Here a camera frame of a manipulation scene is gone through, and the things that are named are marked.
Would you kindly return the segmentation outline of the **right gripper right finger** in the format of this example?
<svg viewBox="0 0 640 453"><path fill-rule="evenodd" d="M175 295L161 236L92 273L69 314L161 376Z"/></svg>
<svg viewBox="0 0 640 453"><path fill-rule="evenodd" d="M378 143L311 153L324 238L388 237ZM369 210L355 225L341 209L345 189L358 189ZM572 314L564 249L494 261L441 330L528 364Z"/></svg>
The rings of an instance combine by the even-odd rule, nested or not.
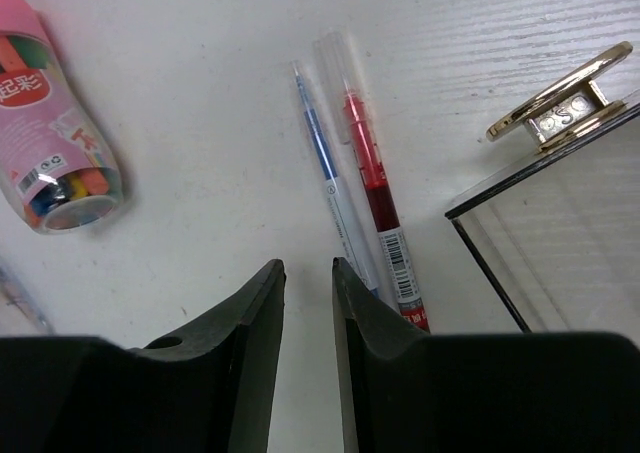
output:
<svg viewBox="0 0 640 453"><path fill-rule="evenodd" d="M433 335L332 266L348 452L635 452L639 351L606 332Z"/></svg>

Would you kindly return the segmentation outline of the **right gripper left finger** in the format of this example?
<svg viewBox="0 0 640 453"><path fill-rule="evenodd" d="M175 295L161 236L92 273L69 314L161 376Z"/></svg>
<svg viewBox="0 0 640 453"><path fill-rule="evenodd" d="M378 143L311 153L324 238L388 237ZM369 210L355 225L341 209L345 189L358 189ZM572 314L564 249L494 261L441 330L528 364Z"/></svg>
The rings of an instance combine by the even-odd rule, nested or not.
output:
<svg viewBox="0 0 640 453"><path fill-rule="evenodd" d="M5 452L263 452L286 274L236 293L143 348L90 336L1 342Z"/></svg>

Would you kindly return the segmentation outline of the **blue gel pen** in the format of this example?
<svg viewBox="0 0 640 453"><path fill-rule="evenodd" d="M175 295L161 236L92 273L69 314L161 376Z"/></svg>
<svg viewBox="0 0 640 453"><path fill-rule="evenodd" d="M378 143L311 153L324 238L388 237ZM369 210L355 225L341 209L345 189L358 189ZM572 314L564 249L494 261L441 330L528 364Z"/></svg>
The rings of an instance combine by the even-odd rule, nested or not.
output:
<svg viewBox="0 0 640 453"><path fill-rule="evenodd" d="M324 178L323 193L343 249L344 258L367 289L375 297L379 297L379 275L348 185L334 159L328 136L307 86L302 66L299 62L294 61L291 67L304 124Z"/></svg>

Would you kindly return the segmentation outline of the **red gel pen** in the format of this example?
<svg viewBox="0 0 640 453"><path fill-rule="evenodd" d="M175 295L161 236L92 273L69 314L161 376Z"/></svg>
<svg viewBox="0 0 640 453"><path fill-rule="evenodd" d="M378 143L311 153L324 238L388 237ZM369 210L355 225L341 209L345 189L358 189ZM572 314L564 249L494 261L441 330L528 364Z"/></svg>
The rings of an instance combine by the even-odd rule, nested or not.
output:
<svg viewBox="0 0 640 453"><path fill-rule="evenodd" d="M315 43L315 49L337 135L340 142L349 145L353 151L399 313L417 328L428 332L427 312L351 49L345 36L338 31L323 35Z"/></svg>

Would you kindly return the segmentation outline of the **pink cap crayon jar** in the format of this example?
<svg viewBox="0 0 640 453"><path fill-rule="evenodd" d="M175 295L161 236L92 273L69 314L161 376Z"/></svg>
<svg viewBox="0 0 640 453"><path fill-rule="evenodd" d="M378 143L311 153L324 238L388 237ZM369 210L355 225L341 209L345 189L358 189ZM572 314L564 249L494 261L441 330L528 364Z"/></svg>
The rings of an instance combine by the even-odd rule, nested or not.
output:
<svg viewBox="0 0 640 453"><path fill-rule="evenodd" d="M40 234L92 224L123 201L115 157L26 0L1 0L1 191Z"/></svg>

